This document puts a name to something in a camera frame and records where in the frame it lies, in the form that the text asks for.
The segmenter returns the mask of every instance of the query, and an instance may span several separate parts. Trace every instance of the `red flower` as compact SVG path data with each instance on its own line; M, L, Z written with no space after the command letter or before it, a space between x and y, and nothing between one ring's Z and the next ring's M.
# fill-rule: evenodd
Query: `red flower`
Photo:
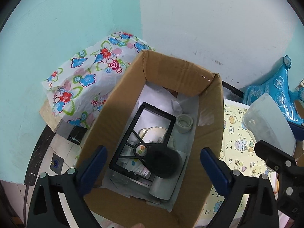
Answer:
M110 51L108 51L107 48L103 48L100 52L103 55L103 58L107 58L107 57L110 57L112 55L112 53Z
M96 100L92 100L91 104L92 104L93 106L96 106L96 105L97 105L97 101L96 101Z
M64 92L62 96L60 96L60 101L67 103L71 101L72 93Z
M128 36L130 36L130 37L133 36L133 34L129 34L129 33L126 33L126 32L123 32L123 34L124 34L124 35L128 35Z

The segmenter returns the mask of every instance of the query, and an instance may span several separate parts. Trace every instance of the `cardboard piece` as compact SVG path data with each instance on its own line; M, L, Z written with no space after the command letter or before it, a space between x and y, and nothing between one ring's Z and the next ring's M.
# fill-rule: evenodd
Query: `cardboard piece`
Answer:
M93 212L125 227L143 223L146 228L194 227L203 209L211 182L200 163L200 151L210 147L219 157L223 137L223 93L218 74L193 63L165 56L154 51L142 51L114 88L89 131L77 166L91 156L98 145L108 150L108 160L96 185L100 186L107 165L114 154L124 127L145 82L180 92L199 95L198 120L194 142L180 192L172 212L148 205L145 200L127 198L108 189L94 188L85 196Z

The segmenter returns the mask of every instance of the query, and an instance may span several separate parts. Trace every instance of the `screw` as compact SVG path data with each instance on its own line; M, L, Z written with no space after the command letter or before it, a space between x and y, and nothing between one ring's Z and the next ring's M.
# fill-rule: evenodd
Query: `screw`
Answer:
M286 189L286 194L287 194L288 196L291 196L291 195L292 195L292 192L293 192L292 187L288 187L288 188Z
M268 179L268 176L267 176L266 174L262 174L262 178L263 178L264 180L267 180L267 179Z
M287 167L291 167L291 162L290 162L289 160L286 160L285 165L286 165Z
M241 175L241 173L238 170L233 170L232 174L235 175L235 176Z
M40 173L39 177L44 178L47 174L45 172Z
M70 168L70 169L67 170L67 173L70 174L70 175L72 175L72 174L75 173L75 171L76 171L75 168Z

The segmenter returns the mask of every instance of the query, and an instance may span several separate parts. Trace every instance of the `floral plastic bag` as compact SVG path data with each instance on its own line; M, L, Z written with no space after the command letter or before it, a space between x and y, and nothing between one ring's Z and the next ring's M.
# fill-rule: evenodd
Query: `floral plastic bag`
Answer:
M89 128L142 49L151 47L132 34L115 32L63 63L42 82L54 116Z

